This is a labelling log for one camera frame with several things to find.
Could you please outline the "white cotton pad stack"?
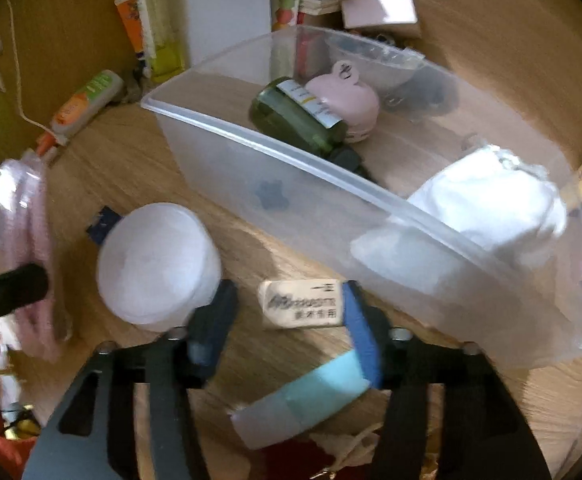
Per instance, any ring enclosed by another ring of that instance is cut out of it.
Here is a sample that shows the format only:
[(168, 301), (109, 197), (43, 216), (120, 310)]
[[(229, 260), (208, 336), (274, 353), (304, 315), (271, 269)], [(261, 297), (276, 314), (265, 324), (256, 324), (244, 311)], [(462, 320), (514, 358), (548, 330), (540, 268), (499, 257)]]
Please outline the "white cotton pad stack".
[(221, 257), (191, 210), (140, 207), (113, 226), (97, 261), (99, 294), (113, 314), (154, 333), (188, 322), (221, 282)]

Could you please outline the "red gold fabric pouch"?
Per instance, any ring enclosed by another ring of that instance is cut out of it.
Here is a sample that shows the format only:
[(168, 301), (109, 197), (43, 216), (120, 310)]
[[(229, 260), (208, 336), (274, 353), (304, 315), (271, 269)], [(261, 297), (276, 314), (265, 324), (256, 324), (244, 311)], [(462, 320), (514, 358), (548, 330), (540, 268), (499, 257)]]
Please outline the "red gold fabric pouch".
[(384, 476), (371, 472), (382, 434), (382, 422), (358, 434), (310, 432), (256, 452), (249, 479), (399, 479), (391, 470)]

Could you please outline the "mint green tube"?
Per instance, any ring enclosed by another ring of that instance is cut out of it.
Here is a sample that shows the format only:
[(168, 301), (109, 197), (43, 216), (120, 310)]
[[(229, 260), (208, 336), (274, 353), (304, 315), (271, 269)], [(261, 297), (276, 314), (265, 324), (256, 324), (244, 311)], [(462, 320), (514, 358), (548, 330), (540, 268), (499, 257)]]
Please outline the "mint green tube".
[(289, 382), (230, 416), (250, 450), (285, 442), (324, 422), (370, 386), (353, 351)]

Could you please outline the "white drawstring pouch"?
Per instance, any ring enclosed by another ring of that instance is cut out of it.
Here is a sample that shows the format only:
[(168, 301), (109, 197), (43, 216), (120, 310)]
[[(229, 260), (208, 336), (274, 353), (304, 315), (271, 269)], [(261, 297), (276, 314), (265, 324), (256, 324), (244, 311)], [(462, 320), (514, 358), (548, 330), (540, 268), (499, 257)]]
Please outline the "white drawstring pouch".
[[(544, 266), (568, 226), (568, 210), (547, 170), (499, 146), (477, 148), (425, 181), (407, 202), (488, 254), (522, 269)], [(451, 296), (478, 284), (477, 272), (433, 252), (395, 216), (351, 244), (363, 266), (424, 294)]]

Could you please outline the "dark green bottle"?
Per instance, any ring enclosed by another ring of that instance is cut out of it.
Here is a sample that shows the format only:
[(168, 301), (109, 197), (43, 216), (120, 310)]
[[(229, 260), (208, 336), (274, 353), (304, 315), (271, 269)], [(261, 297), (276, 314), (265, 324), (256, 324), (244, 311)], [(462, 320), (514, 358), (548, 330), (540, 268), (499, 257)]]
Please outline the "dark green bottle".
[(370, 178), (361, 155), (345, 143), (346, 122), (294, 79), (267, 84), (251, 102), (249, 117), (259, 132)]

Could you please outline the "pink round mini fan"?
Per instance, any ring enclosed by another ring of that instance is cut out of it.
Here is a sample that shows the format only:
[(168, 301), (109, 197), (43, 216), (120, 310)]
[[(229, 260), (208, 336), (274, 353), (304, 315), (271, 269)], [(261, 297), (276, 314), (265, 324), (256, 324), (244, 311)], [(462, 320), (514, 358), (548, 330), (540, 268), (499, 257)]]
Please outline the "pink round mini fan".
[(330, 73), (312, 78), (305, 88), (344, 120), (347, 143), (364, 141), (375, 129), (380, 113), (379, 96), (361, 80), (352, 61), (335, 62)]

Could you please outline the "blue wrapper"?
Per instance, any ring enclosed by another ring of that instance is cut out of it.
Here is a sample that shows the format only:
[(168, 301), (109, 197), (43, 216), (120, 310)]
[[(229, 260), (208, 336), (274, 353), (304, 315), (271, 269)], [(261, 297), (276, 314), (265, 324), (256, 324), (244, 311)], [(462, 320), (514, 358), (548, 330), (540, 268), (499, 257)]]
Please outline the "blue wrapper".
[(87, 226), (86, 233), (89, 239), (96, 245), (101, 246), (114, 226), (122, 220), (122, 216), (109, 206), (102, 207)]

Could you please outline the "orange pen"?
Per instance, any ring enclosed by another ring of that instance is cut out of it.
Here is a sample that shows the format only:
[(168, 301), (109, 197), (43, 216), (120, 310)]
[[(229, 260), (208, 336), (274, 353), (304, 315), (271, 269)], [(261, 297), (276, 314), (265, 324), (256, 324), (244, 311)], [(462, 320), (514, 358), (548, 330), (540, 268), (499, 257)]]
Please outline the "orange pen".
[(35, 153), (42, 157), (58, 145), (52, 132), (43, 133), (36, 141)]

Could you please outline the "green orange lotion tube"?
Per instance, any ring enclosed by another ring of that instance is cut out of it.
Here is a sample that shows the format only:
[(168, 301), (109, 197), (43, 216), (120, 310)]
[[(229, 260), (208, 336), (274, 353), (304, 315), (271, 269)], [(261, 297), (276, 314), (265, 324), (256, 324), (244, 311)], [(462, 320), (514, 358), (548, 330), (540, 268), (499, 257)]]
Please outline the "green orange lotion tube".
[(124, 81), (112, 70), (102, 70), (77, 90), (54, 114), (51, 130), (56, 142), (66, 145), (123, 89)]

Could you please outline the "clear plastic storage bin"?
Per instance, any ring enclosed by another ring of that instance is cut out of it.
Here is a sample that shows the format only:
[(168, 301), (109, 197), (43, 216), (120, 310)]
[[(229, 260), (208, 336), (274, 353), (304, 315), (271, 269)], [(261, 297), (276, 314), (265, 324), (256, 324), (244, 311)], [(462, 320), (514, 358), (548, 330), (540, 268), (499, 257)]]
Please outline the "clear plastic storage bin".
[[(582, 356), (582, 208), (544, 266), (516, 268), (411, 206), (407, 198), (485, 145), (540, 165), (560, 190), (572, 176), (564, 153), (519, 114), (425, 59), (413, 78), (375, 90), (381, 110), (357, 145), (370, 178), (260, 133), (249, 108), (274, 79), (301, 84), (328, 73), (332, 29), (294, 26), (244, 41), (161, 84), (142, 99), (192, 190), (422, 324), (473, 341), (498, 365), (541, 367)], [(395, 216), (442, 255), (477, 272), (462, 294), (431, 296), (370, 271), (351, 244)]]

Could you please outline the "orange booklet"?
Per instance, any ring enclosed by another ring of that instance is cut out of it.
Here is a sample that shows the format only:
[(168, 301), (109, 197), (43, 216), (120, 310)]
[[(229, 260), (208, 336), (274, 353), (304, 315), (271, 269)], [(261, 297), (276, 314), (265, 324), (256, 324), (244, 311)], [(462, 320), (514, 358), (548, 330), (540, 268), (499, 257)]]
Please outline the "orange booklet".
[(143, 38), (137, 0), (115, 0), (114, 4), (137, 58), (143, 58)]

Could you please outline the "white paper box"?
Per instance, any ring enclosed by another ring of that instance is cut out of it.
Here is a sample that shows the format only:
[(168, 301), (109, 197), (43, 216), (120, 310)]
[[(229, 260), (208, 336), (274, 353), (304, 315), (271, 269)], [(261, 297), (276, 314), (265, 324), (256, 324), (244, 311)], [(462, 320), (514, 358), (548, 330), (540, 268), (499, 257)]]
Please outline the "white paper box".
[(167, 0), (189, 67), (270, 32), (269, 0)]

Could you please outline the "clear plastic bowl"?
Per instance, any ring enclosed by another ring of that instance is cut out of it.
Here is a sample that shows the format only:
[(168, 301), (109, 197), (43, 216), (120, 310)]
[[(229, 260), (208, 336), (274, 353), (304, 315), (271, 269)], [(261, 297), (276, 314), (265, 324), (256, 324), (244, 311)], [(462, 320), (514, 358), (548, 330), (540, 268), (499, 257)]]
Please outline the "clear plastic bowl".
[(359, 79), (378, 92), (405, 84), (425, 63), (420, 52), (360, 36), (331, 35), (326, 42), (332, 62), (351, 62)]

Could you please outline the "fruit pattern book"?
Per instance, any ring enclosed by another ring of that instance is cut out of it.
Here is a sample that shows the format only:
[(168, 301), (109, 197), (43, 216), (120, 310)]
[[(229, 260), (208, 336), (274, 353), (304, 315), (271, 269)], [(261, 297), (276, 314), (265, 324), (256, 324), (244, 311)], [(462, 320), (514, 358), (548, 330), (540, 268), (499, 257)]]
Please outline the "fruit pattern book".
[(271, 30), (287, 28), (297, 24), (300, 0), (270, 0)]

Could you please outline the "small white pink box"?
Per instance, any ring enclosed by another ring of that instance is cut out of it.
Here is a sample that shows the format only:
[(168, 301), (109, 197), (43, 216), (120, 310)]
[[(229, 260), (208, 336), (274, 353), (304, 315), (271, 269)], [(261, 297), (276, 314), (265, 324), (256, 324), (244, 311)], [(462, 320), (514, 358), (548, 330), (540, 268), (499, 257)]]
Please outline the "small white pink box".
[(346, 28), (419, 24), (413, 0), (343, 0), (341, 11)]

